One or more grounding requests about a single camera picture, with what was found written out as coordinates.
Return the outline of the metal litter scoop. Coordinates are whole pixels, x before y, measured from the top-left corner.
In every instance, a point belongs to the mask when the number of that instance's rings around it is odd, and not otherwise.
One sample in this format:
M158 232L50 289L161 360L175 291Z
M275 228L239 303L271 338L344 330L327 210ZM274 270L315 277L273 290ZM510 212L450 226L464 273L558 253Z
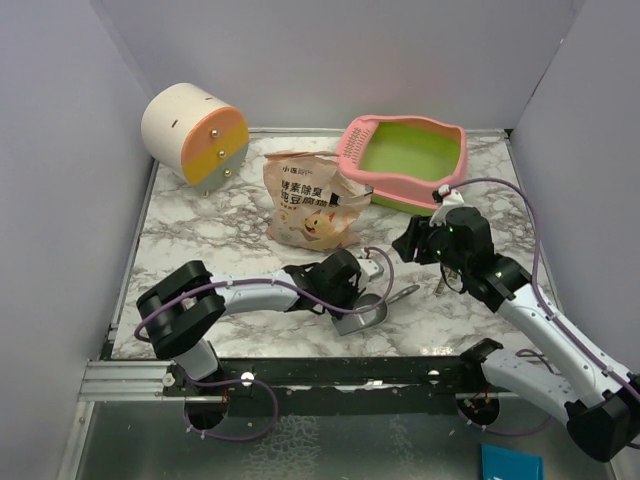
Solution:
M331 321L340 336L346 336L373 328L386 320L391 304L408 297L419 289L420 286L417 284L408 286L388 297L374 309L361 313L345 314L341 318L332 317Z

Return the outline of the metal ruler bag clip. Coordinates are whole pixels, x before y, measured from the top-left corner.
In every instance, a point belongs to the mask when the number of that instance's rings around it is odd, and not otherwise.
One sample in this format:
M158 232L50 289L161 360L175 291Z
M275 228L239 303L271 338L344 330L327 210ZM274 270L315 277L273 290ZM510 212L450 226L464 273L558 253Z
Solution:
M434 289L433 294L435 296L442 295L445 291L458 291L459 286L459 276L456 272L451 272L447 270L444 274L441 275L441 278Z

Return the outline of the cat litter paper bag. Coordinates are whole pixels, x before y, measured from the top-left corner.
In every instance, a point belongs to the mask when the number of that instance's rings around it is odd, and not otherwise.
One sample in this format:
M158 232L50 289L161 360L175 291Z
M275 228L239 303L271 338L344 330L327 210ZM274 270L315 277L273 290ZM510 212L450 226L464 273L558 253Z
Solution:
M334 153L268 154L263 180L274 205L269 239L322 252L360 242L352 226L369 206L373 188L343 175Z

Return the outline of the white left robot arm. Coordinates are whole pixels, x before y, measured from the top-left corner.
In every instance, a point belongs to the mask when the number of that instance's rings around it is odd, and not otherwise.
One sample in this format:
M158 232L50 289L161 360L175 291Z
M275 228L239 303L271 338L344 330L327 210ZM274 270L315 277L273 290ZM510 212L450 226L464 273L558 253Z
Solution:
M204 339L225 317L261 311L328 312L338 318L353 310L370 274L363 261L339 249L321 262L287 265L253 278L214 276L200 260L189 261L136 301L142 326L136 331L156 358L172 360L195 392L206 395L220 385L218 357Z

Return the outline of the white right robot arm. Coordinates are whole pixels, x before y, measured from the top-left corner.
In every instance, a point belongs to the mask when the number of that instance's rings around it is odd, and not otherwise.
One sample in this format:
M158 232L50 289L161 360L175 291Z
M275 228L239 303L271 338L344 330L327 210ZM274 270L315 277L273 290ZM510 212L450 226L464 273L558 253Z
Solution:
M461 383L491 384L528 400L566 426L590 458L607 462L639 435L639 377L598 348L534 285L516 260L494 248L489 222L474 207L416 215L392 246L403 262L457 272L464 292L521 331L560 374L527 365L490 341L459 367Z

